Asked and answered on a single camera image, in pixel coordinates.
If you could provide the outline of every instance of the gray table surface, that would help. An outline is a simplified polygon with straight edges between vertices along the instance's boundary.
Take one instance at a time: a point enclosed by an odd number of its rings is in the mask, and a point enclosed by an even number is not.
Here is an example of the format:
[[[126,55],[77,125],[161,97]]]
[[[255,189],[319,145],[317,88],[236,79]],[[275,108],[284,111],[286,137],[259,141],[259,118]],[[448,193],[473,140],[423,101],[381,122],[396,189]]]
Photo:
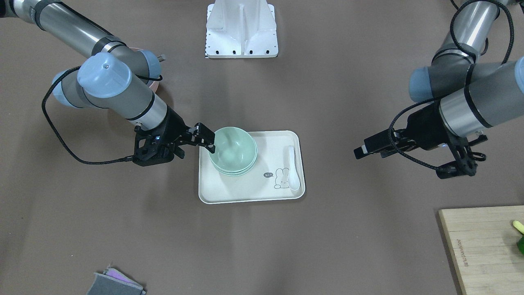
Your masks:
[[[1,294],[84,294],[109,264],[148,294],[454,294],[438,209],[524,202],[523,118],[487,132],[475,177],[439,180],[397,155],[354,159],[411,104],[409,76],[440,47],[455,11],[448,1],[275,0],[279,56],[239,60],[204,59],[210,1],[67,3],[128,45],[169,57],[157,93],[187,124],[298,134],[307,192],[206,205],[193,147],[152,167],[76,162],[40,102],[57,72],[85,59],[35,25],[2,19]],[[515,60],[524,16],[511,11]],[[482,61],[502,60],[508,36],[502,15]],[[114,112],[48,106],[80,157],[132,152],[133,127]]]

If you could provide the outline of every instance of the white plastic stand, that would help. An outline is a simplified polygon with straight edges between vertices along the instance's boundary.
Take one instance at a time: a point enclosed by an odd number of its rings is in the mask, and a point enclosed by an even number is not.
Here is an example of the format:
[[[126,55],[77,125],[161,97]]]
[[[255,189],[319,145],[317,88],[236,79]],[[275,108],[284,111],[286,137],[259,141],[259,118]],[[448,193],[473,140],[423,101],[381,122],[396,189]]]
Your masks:
[[[265,0],[216,0],[208,6],[206,28],[208,58],[278,55],[275,8]]]

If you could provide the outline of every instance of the white spoon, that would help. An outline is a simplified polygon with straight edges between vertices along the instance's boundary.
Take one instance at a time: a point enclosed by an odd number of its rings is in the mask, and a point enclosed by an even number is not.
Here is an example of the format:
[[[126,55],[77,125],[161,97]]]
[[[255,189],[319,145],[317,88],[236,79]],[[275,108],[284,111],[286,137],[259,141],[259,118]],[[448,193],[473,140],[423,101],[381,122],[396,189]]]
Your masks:
[[[294,146],[290,145],[289,149],[289,175],[288,185],[292,191],[297,191],[300,188],[300,180],[298,179],[297,166],[294,161]]]

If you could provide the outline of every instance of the gray cloth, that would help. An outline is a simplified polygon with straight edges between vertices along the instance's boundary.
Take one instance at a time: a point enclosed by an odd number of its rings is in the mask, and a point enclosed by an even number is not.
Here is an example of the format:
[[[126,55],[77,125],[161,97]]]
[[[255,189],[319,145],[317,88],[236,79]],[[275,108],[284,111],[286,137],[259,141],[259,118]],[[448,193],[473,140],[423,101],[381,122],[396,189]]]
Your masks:
[[[143,295],[140,285],[124,282],[101,273],[95,273],[95,281],[86,295]]]

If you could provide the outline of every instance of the wooden cutting board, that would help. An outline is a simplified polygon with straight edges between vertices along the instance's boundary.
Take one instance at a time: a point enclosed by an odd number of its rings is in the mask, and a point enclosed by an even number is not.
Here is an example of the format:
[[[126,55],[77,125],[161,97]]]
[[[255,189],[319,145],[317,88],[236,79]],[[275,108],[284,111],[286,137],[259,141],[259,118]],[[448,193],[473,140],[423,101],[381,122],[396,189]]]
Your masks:
[[[511,225],[524,223],[524,206],[443,209],[439,215],[464,294],[524,294],[522,235]]]

